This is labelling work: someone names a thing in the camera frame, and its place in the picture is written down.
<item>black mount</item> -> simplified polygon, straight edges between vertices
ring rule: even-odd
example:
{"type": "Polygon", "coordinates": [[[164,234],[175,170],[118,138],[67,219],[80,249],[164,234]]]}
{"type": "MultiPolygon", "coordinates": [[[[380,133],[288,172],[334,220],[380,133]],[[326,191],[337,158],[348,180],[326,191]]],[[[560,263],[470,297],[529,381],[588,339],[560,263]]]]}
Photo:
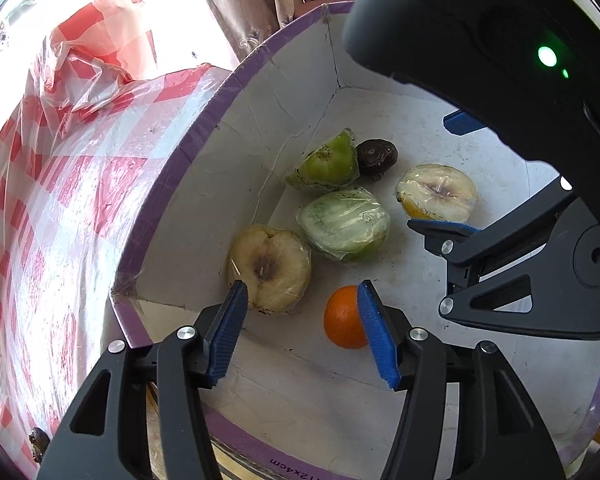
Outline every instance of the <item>black mount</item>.
{"type": "Polygon", "coordinates": [[[408,390],[382,480],[433,478],[445,413],[446,384],[459,383],[456,456],[450,480],[563,480],[554,443],[522,382],[495,343],[448,345],[414,329],[363,282],[396,347],[408,390]]]}
{"type": "Polygon", "coordinates": [[[357,0],[344,48],[551,164],[600,223],[600,30],[573,0],[357,0]]]}
{"type": "MultiPolygon", "coordinates": [[[[222,480],[198,388],[216,385],[210,362],[213,352],[226,346],[214,337],[228,316],[238,322],[239,333],[247,306],[246,286],[236,281],[224,303],[206,307],[192,327],[176,330],[161,343],[136,349],[112,343],[62,419],[38,480],[152,480],[148,383],[160,388],[160,434],[169,480],[222,480]]],[[[229,357],[235,339],[229,337],[229,357]]]]}
{"type": "Polygon", "coordinates": [[[456,323],[541,337],[600,339],[600,225],[557,178],[480,232],[409,220],[446,260],[440,315],[456,323]],[[522,256],[541,251],[486,279],[522,256]],[[531,296],[526,313],[498,310],[531,296]]]}
{"type": "MultiPolygon", "coordinates": [[[[400,374],[395,390],[409,391],[382,480],[433,478],[447,383],[460,384],[452,480],[564,480],[538,410],[494,343],[467,349],[424,329],[414,332],[401,310],[382,305],[371,282],[361,286],[372,293],[392,334],[400,374]]],[[[247,308],[241,282],[222,305],[207,307],[193,327],[161,343],[138,349],[111,344],[64,416],[38,479],[152,480],[146,385],[155,382],[169,480],[221,480],[198,388],[216,384],[209,377],[214,334],[236,304],[241,325],[247,308]]]]}

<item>halved apple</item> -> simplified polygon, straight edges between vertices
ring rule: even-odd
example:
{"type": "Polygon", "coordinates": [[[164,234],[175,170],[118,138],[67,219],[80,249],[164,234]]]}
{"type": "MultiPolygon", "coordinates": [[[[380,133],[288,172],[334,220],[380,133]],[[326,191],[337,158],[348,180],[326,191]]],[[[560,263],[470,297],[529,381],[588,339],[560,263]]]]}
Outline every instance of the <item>halved apple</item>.
{"type": "Polygon", "coordinates": [[[395,186],[395,197],[411,218],[464,223],[477,189],[462,171],[441,164],[411,168],[395,186]]]}
{"type": "Polygon", "coordinates": [[[229,250],[229,285],[242,280],[249,306],[264,314],[289,312],[311,279],[311,249],[295,233],[252,225],[229,250]]]}

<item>fruit core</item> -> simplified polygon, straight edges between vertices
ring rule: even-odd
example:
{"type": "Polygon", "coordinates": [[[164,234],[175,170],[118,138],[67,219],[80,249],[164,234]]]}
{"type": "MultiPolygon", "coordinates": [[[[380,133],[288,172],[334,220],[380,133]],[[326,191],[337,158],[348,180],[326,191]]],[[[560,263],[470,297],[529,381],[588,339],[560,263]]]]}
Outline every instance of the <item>fruit core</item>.
{"type": "Polygon", "coordinates": [[[424,187],[426,187],[430,190],[430,192],[438,196],[443,196],[446,198],[452,198],[456,196],[456,194],[452,190],[447,189],[445,186],[441,186],[440,184],[437,184],[436,186],[428,186],[427,184],[425,184],[424,187]]]}
{"type": "Polygon", "coordinates": [[[277,262],[270,256],[259,256],[253,262],[253,271],[256,273],[260,282],[270,280],[276,274],[277,262]]]}
{"type": "Polygon", "coordinates": [[[315,152],[315,155],[320,160],[327,161],[331,158],[331,150],[329,148],[327,148],[326,146],[323,146],[317,152],[315,152]]]}

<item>metal screw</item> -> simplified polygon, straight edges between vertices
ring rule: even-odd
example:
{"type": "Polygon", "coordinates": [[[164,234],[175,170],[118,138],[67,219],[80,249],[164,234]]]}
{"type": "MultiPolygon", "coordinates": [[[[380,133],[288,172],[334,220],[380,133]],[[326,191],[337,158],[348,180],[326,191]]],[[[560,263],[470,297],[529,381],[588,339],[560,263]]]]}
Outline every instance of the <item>metal screw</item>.
{"type": "Polygon", "coordinates": [[[409,332],[409,337],[414,341],[424,341],[429,337],[429,333],[423,328],[412,328],[411,332],[409,332]]]}
{"type": "Polygon", "coordinates": [[[560,177],[560,187],[565,191],[571,191],[571,189],[573,189],[573,187],[571,187],[571,184],[569,184],[567,182],[567,179],[563,176],[560,177]]]}
{"type": "Polygon", "coordinates": [[[191,339],[196,335],[196,329],[192,326],[183,326],[178,330],[178,339],[191,339]]]}
{"type": "Polygon", "coordinates": [[[495,354],[498,351],[498,347],[496,343],[492,343],[491,341],[480,341],[480,350],[485,354],[495,354]]]}
{"type": "Polygon", "coordinates": [[[440,301],[440,314],[442,314],[443,316],[446,316],[446,314],[451,312],[451,309],[453,307],[454,307],[454,300],[452,300],[451,298],[445,298],[444,300],[440,301]]]}
{"type": "Polygon", "coordinates": [[[442,244],[442,254],[449,254],[454,248],[454,243],[451,240],[447,240],[442,244]]]}
{"type": "Polygon", "coordinates": [[[124,349],[125,349],[125,342],[120,339],[116,339],[115,341],[112,341],[111,343],[109,343],[109,352],[111,352],[112,354],[119,354],[124,349]]]}

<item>orange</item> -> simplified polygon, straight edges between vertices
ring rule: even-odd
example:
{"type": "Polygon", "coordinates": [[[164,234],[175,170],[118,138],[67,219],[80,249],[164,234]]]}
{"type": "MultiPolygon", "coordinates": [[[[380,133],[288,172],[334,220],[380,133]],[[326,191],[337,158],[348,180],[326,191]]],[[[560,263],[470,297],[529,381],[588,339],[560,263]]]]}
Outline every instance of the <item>orange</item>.
{"type": "Polygon", "coordinates": [[[324,310],[324,333],[342,348],[356,349],[367,345],[365,329],[358,315],[358,288],[343,286],[336,290],[324,310]]]}

